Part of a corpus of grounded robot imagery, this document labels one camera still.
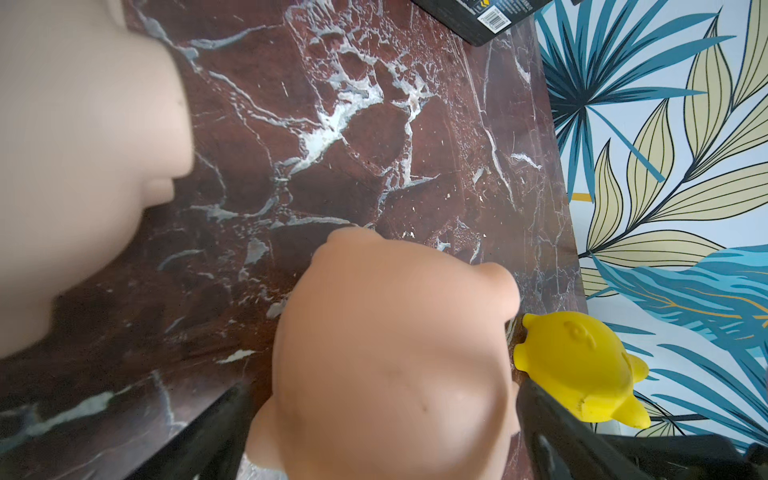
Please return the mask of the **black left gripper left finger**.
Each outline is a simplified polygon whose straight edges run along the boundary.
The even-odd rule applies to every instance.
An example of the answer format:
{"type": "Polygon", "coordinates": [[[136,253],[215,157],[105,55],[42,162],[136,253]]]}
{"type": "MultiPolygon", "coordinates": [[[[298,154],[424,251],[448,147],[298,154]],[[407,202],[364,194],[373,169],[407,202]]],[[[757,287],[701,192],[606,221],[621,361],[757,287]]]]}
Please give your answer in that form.
{"type": "Polygon", "coordinates": [[[238,383],[128,477],[234,479],[251,420],[251,387],[238,383]]]}

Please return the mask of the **dark pink piggy bank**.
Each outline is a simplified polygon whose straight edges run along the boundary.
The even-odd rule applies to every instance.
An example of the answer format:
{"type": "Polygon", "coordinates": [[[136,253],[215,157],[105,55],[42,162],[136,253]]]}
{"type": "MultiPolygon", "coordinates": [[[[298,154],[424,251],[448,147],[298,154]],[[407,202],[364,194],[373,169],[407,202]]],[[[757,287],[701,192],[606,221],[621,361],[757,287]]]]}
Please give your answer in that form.
{"type": "Polygon", "coordinates": [[[291,479],[499,479],[518,432],[512,274],[333,231],[278,322],[245,454],[291,479]]]}

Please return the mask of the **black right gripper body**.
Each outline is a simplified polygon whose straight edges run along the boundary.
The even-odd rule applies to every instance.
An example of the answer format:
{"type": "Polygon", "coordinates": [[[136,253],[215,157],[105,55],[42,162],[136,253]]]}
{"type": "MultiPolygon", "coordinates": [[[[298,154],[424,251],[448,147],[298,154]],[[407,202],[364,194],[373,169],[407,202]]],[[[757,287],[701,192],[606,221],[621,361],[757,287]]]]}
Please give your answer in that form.
{"type": "Polygon", "coordinates": [[[719,435],[629,437],[603,440],[653,479],[765,479],[767,448],[753,444],[744,454],[719,435]]]}

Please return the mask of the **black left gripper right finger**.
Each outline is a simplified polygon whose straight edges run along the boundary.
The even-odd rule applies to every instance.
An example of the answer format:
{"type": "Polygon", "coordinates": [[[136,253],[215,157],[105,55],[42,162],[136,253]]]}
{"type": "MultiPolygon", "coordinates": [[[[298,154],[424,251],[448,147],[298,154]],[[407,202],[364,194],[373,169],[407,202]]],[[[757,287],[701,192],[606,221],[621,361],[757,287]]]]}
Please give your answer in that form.
{"type": "Polygon", "coordinates": [[[536,479],[649,477],[532,380],[520,386],[516,411],[536,479]]]}

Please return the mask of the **light pink piggy bank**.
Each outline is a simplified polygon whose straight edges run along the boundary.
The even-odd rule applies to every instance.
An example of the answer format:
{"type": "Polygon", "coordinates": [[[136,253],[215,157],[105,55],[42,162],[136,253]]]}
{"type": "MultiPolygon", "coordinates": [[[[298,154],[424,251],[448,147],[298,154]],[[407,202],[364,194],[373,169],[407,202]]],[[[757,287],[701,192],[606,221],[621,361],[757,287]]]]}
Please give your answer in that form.
{"type": "Polygon", "coordinates": [[[56,297],[117,257],[192,167],[173,58],[120,2],[3,2],[2,355],[43,339],[56,297]]]}

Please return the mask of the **yellow piggy bank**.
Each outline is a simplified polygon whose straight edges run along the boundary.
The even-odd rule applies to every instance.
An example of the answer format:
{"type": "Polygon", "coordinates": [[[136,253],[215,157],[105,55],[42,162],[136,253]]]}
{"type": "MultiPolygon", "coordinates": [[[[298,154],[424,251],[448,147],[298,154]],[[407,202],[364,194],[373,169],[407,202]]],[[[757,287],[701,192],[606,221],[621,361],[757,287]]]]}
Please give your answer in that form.
{"type": "Polygon", "coordinates": [[[651,426],[645,406],[634,395],[649,367],[607,325],[580,312],[526,314],[522,325],[526,339],[513,350],[516,369],[578,420],[651,426]]]}

